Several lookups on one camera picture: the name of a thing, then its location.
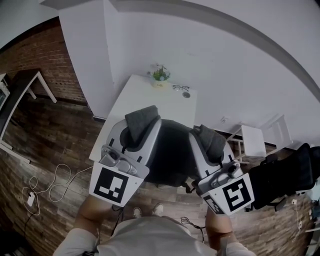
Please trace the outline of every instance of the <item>brick wall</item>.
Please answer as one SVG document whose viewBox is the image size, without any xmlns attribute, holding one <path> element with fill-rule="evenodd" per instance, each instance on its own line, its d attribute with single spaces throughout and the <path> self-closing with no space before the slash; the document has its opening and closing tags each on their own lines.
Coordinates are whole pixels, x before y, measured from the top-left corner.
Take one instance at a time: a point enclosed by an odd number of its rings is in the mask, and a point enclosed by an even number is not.
<svg viewBox="0 0 320 256">
<path fill-rule="evenodd" d="M 12 79 L 20 70 L 35 68 L 41 69 L 56 98 L 86 103 L 58 17 L 29 29 L 0 49 L 0 74 L 7 73 Z M 36 95 L 47 96 L 38 80 L 31 88 Z"/>
</svg>

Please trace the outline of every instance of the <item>white shirt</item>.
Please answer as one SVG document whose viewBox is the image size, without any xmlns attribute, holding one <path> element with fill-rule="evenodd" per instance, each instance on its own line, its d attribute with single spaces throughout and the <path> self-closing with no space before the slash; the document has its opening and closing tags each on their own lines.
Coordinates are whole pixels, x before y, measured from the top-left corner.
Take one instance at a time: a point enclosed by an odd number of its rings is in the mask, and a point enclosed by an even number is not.
<svg viewBox="0 0 320 256">
<path fill-rule="evenodd" d="M 90 232 L 72 229 L 53 256 L 214 256 L 217 252 L 190 236 L 188 229 L 163 217 L 141 217 L 121 222 L 105 244 L 96 245 Z M 255 256 L 238 242 L 223 248 L 223 256 Z"/>
</svg>

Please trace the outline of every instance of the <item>white desk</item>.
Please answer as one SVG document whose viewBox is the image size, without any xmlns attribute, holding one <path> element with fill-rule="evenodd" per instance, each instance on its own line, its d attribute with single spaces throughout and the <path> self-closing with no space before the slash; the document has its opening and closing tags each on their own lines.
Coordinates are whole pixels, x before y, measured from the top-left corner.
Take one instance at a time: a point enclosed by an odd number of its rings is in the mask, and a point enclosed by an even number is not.
<svg viewBox="0 0 320 256">
<path fill-rule="evenodd" d="M 43 88 L 51 98 L 51 100 L 56 103 L 57 100 L 55 96 L 52 94 L 51 90 L 49 89 L 46 81 L 42 77 L 39 69 L 27 69 L 19 71 L 12 80 L 12 85 L 9 88 L 10 95 L 8 96 L 7 100 L 3 104 L 2 108 L 0 109 L 0 149 L 4 150 L 8 154 L 12 155 L 24 161 L 25 163 L 29 164 L 30 160 L 26 159 L 25 157 L 17 154 L 12 149 L 13 147 L 8 143 L 4 142 L 2 139 L 5 135 L 6 128 L 9 124 L 10 118 L 13 115 L 16 107 L 18 106 L 20 100 L 22 99 L 23 95 L 28 92 L 31 96 L 36 99 L 37 97 L 31 91 L 30 86 L 32 82 L 38 78 L 40 83 L 42 84 Z"/>
<path fill-rule="evenodd" d="M 6 75 L 7 75 L 7 73 L 0 74 L 0 81 L 2 81 Z"/>
<path fill-rule="evenodd" d="M 190 98 L 183 97 L 184 90 L 172 86 L 153 88 L 149 78 L 132 75 L 112 107 L 90 154 L 90 159 L 101 160 L 101 147 L 106 143 L 112 127 L 125 119 L 125 115 L 152 105 L 158 108 L 162 119 L 176 121 L 193 128 L 196 115 L 197 92 L 190 89 Z"/>
</svg>

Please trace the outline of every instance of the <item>table leg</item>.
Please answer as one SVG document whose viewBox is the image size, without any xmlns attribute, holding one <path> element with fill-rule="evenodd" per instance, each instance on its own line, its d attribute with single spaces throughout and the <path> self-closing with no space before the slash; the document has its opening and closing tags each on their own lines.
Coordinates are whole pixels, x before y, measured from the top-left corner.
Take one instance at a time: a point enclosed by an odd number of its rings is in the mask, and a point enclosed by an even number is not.
<svg viewBox="0 0 320 256">
<path fill-rule="evenodd" d="M 14 126 L 17 126 L 13 120 L 10 119 L 9 121 L 10 121 L 10 123 L 13 124 Z"/>
<path fill-rule="evenodd" d="M 269 155 L 271 155 L 271 154 L 275 154 L 276 152 L 278 152 L 280 149 L 275 149 L 275 150 L 272 150 L 272 151 L 270 151 L 268 154 L 266 154 L 266 157 L 267 156 L 269 156 Z"/>
<path fill-rule="evenodd" d="M 13 152 L 11 149 L 7 148 L 6 146 L 4 146 L 2 143 L 0 143 L 0 149 L 4 150 L 5 152 L 7 152 L 9 155 L 20 159 L 21 161 L 30 164 L 30 160 L 24 158 L 23 156 L 17 154 L 16 152 Z"/>
<path fill-rule="evenodd" d="M 37 73 L 37 77 L 38 77 L 40 83 L 42 84 L 43 88 L 45 89 L 46 93 L 49 95 L 49 97 L 53 101 L 53 103 L 57 103 L 57 99 L 55 98 L 55 96 L 53 95 L 51 90 L 49 89 L 46 81 L 44 80 L 44 78 L 42 77 L 40 72 Z"/>
<path fill-rule="evenodd" d="M 12 146 L 10 146 L 8 143 L 4 142 L 2 139 L 0 140 L 0 143 L 7 147 L 8 149 L 12 150 Z"/>
<path fill-rule="evenodd" d="M 248 165 L 250 164 L 250 162 L 246 162 L 246 161 L 238 161 L 239 164 L 245 164 L 245 165 Z"/>
<path fill-rule="evenodd" d="M 240 141 L 238 141 L 238 151 L 239 151 L 239 156 L 241 155 L 241 142 Z"/>
<path fill-rule="evenodd" d="M 246 156 L 246 154 L 238 155 L 234 160 L 242 159 L 242 158 L 245 157 L 245 156 Z"/>
<path fill-rule="evenodd" d="M 232 134 L 229 138 L 226 139 L 226 141 L 230 141 L 234 136 L 236 136 L 240 131 L 241 131 L 241 126 L 238 130 L 236 130 L 236 132 L 234 134 Z"/>
<path fill-rule="evenodd" d="M 28 88 L 28 93 L 30 93 L 31 97 L 36 100 L 37 96 L 34 94 L 34 92 L 30 89 L 30 87 Z"/>
</svg>

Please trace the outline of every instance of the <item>sneaker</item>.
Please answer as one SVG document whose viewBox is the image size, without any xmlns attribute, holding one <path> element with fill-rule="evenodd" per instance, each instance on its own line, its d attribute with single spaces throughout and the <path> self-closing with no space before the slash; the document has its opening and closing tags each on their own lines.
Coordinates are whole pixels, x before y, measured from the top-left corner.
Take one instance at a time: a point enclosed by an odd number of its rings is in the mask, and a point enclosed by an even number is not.
<svg viewBox="0 0 320 256">
<path fill-rule="evenodd" d="M 164 205 L 162 203 L 158 203 L 152 210 L 152 216 L 162 217 L 164 213 Z"/>
<path fill-rule="evenodd" d="M 141 218 L 142 217 L 142 210 L 139 207 L 135 207 L 133 209 L 133 213 L 132 213 L 134 218 Z"/>
</svg>

